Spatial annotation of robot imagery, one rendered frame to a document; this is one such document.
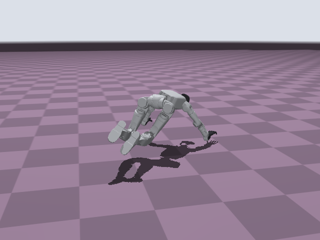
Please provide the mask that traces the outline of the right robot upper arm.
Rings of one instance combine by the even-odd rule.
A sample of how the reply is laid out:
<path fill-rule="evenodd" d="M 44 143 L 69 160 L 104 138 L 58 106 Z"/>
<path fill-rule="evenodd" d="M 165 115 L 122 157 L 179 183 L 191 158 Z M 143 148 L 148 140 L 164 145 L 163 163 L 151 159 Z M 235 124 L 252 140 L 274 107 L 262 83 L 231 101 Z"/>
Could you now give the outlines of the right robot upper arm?
<path fill-rule="evenodd" d="M 195 111 L 192 108 L 192 105 L 190 103 L 188 103 L 187 101 L 184 102 L 183 106 L 182 106 L 182 110 L 184 112 L 187 112 L 187 114 L 190 116 L 190 118 L 193 120 L 193 125 L 195 127 L 198 127 L 202 124 L 202 122 L 199 120 L 197 114 L 195 113 Z"/>

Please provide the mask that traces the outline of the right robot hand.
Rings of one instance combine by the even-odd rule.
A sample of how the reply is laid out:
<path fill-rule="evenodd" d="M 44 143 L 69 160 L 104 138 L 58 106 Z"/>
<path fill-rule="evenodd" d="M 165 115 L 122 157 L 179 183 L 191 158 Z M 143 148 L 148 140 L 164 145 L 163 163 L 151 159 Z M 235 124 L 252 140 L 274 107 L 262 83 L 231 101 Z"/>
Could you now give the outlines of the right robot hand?
<path fill-rule="evenodd" d="M 216 135 L 217 135 L 217 132 L 216 132 L 216 131 L 212 131 L 212 130 L 211 130 L 211 131 L 209 130 L 208 133 L 209 133 L 209 136 L 208 136 L 208 138 L 207 138 L 208 140 L 211 138 L 211 136 L 212 136 L 213 134 L 216 134 Z"/>

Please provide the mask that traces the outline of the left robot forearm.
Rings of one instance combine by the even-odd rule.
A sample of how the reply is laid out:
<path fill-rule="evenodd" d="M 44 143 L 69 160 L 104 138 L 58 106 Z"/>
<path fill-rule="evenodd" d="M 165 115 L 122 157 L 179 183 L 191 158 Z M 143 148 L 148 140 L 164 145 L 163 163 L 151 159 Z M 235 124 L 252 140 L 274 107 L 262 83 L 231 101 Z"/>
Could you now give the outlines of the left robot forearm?
<path fill-rule="evenodd" d="M 149 112 L 149 110 L 148 110 L 144 119 L 141 122 L 141 125 L 145 126 L 146 122 L 149 120 L 150 115 L 151 115 L 151 112 Z"/>

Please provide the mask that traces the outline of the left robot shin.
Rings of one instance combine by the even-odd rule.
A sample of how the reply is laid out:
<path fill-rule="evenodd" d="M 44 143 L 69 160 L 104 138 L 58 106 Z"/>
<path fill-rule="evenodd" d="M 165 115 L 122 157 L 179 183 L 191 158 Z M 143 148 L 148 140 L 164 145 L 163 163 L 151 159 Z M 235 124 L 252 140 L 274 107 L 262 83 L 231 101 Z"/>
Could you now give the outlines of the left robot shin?
<path fill-rule="evenodd" d="M 121 135 L 120 135 L 120 139 L 121 140 L 123 140 L 123 141 L 127 141 L 129 138 L 130 138 L 130 136 L 131 136 L 131 134 L 132 134 L 132 132 L 131 131 L 129 131 L 128 129 L 123 129 L 122 130 L 122 132 L 121 132 Z"/>

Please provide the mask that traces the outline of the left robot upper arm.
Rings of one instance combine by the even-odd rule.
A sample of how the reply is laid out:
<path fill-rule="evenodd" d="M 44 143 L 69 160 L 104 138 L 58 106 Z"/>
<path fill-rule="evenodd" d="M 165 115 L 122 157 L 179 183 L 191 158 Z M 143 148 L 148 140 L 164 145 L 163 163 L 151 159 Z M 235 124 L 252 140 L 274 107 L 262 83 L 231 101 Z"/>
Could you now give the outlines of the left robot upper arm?
<path fill-rule="evenodd" d="M 155 111 L 155 108 L 152 108 L 151 106 L 149 106 L 148 111 L 152 113 L 152 112 L 154 112 L 154 111 Z"/>

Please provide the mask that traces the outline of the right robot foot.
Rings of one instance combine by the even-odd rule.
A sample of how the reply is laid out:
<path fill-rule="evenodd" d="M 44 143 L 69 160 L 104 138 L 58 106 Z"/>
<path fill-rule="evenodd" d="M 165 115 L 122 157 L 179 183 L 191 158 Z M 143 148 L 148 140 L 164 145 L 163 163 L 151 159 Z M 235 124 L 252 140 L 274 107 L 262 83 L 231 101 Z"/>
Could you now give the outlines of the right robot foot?
<path fill-rule="evenodd" d="M 130 150 L 137 144 L 137 142 L 140 140 L 141 135 L 138 131 L 135 131 L 131 137 L 123 144 L 123 146 L 120 149 L 120 153 L 122 155 L 126 155 L 130 152 Z"/>

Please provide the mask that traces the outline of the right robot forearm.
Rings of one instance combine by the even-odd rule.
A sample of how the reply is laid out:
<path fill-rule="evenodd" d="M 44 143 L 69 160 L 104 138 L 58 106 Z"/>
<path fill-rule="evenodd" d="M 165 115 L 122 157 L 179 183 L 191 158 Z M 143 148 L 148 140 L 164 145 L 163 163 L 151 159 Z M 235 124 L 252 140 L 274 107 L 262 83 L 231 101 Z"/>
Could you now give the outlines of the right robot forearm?
<path fill-rule="evenodd" d="M 204 124 L 201 122 L 201 125 L 198 126 L 198 130 L 201 132 L 202 136 L 203 136 L 203 140 L 204 141 L 209 141 L 208 140 L 208 136 L 209 136 L 209 132 L 206 130 Z"/>

